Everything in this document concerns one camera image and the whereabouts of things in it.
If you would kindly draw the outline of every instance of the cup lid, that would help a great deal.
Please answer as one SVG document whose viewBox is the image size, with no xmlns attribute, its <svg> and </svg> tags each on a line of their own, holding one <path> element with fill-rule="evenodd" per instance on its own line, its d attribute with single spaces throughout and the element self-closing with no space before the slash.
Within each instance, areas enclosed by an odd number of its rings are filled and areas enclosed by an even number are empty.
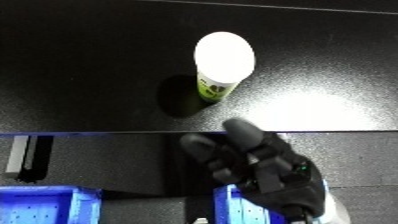
<svg viewBox="0 0 398 224">
<path fill-rule="evenodd" d="M 249 43 L 229 32 L 203 37 L 196 45 L 194 58 L 200 72 L 220 83 L 240 82 L 255 66 L 255 55 Z"/>
</svg>

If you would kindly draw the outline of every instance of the paper cup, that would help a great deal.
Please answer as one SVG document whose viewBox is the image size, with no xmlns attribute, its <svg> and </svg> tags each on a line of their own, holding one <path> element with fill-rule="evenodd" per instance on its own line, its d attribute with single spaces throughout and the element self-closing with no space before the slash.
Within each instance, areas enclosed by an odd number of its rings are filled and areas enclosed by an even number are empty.
<svg viewBox="0 0 398 224">
<path fill-rule="evenodd" d="M 218 102 L 254 70 L 255 56 L 249 43 L 228 32 L 211 33 L 195 48 L 199 95 L 208 102 Z"/>
</svg>

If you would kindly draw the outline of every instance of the black table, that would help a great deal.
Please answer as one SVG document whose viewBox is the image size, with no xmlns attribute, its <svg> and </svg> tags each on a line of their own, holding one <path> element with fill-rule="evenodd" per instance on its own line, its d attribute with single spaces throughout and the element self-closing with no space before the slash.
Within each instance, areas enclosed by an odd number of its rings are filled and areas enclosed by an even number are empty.
<svg viewBox="0 0 398 224">
<path fill-rule="evenodd" d="M 398 17 L 208 4 L 3 1 L 0 132 L 398 129 Z M 193 50 L 246 38 L 254 74 L 224 102 L 196 93 Z"/>
</svg>

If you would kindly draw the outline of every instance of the blue bin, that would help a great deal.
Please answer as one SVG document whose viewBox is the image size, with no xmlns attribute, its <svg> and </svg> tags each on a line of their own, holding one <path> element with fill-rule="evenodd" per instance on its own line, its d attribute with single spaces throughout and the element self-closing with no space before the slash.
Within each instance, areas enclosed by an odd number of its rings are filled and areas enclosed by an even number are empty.
<svg viewBox="0 0 398 224">
<path fill-rule="evenodd" d="M 284 224 L 285 219 L 246 200 L 235 185 L 214 190 L 216 224 Z"/>
<path fill-rule="evenodd" d="M 0 187 L 0 224 L 96 224 L 100 207 L 98 189 Z"/>
</svg>

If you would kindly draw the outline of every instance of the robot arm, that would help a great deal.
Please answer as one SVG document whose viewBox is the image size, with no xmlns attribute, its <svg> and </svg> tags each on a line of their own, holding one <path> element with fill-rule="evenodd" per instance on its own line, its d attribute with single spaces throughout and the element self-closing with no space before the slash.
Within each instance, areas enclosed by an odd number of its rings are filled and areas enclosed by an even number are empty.
<svg viewBox="0 0 398 224">
<path fill-rule="evenodd" d="M 324 213 L 321 173 L 275 133 L 241 119 L 223 123 L 228 142 L 217 144 L 200 134 L 181 138 L 185 151 L 204 164 L 213 178 L 236 184 L 249 201 L 279 212 L 288 223 L 312 224 Z"/>
</svg>

